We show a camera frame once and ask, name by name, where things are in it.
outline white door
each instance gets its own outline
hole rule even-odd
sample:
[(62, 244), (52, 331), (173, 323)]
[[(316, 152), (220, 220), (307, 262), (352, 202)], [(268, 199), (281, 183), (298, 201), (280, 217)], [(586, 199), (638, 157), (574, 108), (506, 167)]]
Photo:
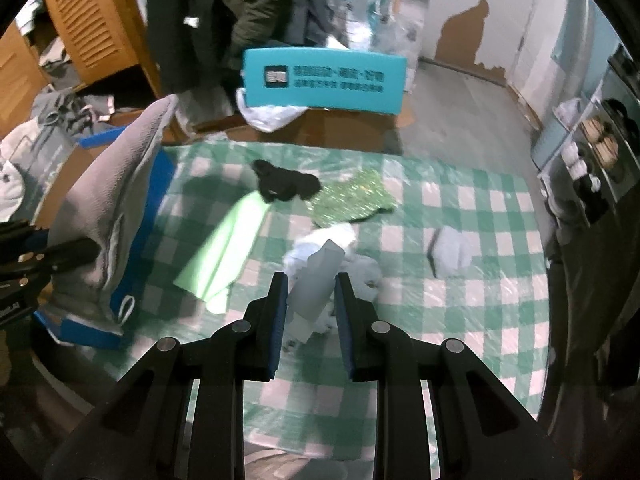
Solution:
[(514, 65), (534, 0), (429, 0), (421, 55), (497, 82)]

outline wooden louvered door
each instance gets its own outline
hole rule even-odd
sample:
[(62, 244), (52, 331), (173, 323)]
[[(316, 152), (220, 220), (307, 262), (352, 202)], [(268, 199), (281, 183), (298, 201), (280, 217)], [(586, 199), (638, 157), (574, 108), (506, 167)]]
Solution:
[(29, 119), (33, 98), (49, 82), (11, 23), (0, 38), (0, 138)]
[(45, 0), (80, 79), (89, 85), (138, 63), (114, 0)]

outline concrete floor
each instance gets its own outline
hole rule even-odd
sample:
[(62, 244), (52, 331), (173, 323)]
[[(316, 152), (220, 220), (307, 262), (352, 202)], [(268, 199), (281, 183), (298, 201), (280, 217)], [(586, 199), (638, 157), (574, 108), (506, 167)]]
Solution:
[(530, 156), (532, 127), (505, 88), (420, 63), (411, 95), (416, 121), (399, 131), (404, 155), (524, 177), (543, 247), (554, 232)]

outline green and white checkered tablecloth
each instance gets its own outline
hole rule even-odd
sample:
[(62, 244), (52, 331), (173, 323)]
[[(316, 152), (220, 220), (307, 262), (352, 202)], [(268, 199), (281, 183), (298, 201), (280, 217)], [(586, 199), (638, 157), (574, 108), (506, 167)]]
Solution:
[[(120, 378), (156, 340), (186, 343), (240, 319), (247, 303), (266, 295), (273, 273), (293, 241), (312, 229), (299, 199), (275, 203), (226, 314), (172, 285), (178, 272), (256, 179), (249, 163), (316, 174), (322, 181), (375, 168), (398, 201), (391, 213), (354, 224), (356, 251), (375, 258), (384, 275), (380, 319), (412, 337), (439, 343), (462, 339), (535, 416), (540, 408), (548, 345), (545, 261), (525, 181), (377, 153), (279, 144), (202, 142), (167, 150), (177, 172), (162, 202), (133, 290), (137, 312), (126, 324), (121, 351), (84, 348), (86, 357)], [(464, 232), (473, 263), (464, 275), (434, 277), (426, 256), (434, 232), (450, 225)], [(430, 442), (435, 443), (428, 402)], [(337, 333), (315, 334), (283, 352), (275, 380), (245, 383), (245, 439), (315, 458), (372, 458), (376, 385), (348, 382)], [(436, 463), (435, 446), (431, 446)]]

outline blue box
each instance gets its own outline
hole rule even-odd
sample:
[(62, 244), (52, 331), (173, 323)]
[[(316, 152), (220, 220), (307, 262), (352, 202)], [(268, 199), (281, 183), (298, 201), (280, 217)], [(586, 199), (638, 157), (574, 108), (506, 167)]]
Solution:
[(244, 53), (247, 106), (341, 108), (398, 115), (406, 58), (313, 47), (253, 48)]
[[(124, 128), (114, 128), (113, 130), (81, 139), (78, 144), (84, 149), (110, 144), (123, 131)], [(139, 268), (143, 248), (151, 234), (160, 204), (169, 189), (174, 173), (175, 166), (172, 160), (161, 148), (151, 168), (145, 210), (138, 232), (131, 244), (127, 267), (125, 268), (124, 275), (118, 287), (111, 295), (110, 307), (116, 315), (118, 314), (122, 300), (131, 292), (131, 287), (136, 277), (136, 268)], [(107, 330), (99, 324), (88, 322), (60, 309), (47, 307), (45, 312), (47, 312), (47, 310), (49, 316), (39, 311), (36, 311), (34, 315), (59, 344), (77, 344), (108, 349), (117, 349), (120, 346), (120, 341), (124, 335), (121, 329)]]

